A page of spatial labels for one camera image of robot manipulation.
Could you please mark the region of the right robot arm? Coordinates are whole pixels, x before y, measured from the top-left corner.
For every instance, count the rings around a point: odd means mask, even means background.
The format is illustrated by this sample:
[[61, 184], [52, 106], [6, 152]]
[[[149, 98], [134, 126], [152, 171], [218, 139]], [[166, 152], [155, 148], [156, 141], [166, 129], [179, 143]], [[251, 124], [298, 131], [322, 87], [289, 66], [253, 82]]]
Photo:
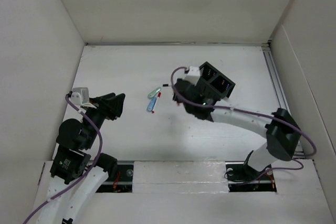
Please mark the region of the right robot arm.
[[265, 139], [261, 147], [249, 152], [240, 172], [254, 175], [276, 161], [293, 160], [302, 133], [287, 110], [278, 108], [271, 114], [244, 110], [201, 93], [196, 85], [181, 78], [172, 88], [174, 101], [183, 104], [185, 111], [197, 119], [236, 126]]

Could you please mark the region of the red-capped white marker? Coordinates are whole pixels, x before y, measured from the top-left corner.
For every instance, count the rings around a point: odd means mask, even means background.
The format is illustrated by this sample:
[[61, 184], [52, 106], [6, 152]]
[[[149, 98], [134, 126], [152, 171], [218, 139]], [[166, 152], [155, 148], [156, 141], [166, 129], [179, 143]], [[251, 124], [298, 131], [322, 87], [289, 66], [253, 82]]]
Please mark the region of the red-capped white marker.
[[158, 101], [159, 101], [159, 98], [161, 97], [161, 92], [159, 92], [158, 94], [157, 94], [157, 96], [156, 96], [156, 100], [155, 100], [155, 103], [154, 103], [154, 106], [153, 106], [153, 109], [152, 109], [152, 111], [151, 111], [151, 113], [152, 114], [154, 114], [155, 113], [155, 109], [156, 109], [156, 106], [157, 106], [157, 104], [158, 104]]

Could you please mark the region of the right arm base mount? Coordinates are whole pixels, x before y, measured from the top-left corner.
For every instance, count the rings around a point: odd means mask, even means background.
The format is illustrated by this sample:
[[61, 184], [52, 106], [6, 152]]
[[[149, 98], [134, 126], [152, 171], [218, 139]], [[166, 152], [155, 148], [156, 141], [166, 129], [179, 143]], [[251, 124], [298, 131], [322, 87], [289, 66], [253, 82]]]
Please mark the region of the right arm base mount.
[[226, 165], [224, 178], [228, 180], [230, 193], [276, 192], [274, 176], [261, 174], [243, 164], [232, 163]]

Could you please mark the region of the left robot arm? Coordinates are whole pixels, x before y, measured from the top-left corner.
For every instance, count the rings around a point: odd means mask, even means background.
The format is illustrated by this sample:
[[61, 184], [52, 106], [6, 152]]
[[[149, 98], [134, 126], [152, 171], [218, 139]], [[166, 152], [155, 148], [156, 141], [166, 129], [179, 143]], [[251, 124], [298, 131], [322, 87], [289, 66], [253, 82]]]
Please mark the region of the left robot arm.
[[82, 119], [67, 119], [59, 127], [47, 198], [37, 223], [77, 223], [92, 195], [117, 173], [117, 159], [102, 152], [100, 129], [104, 121], [121, 116], [124, 100], [123, 93], [90, 98], [86, 89], [66, 95]]

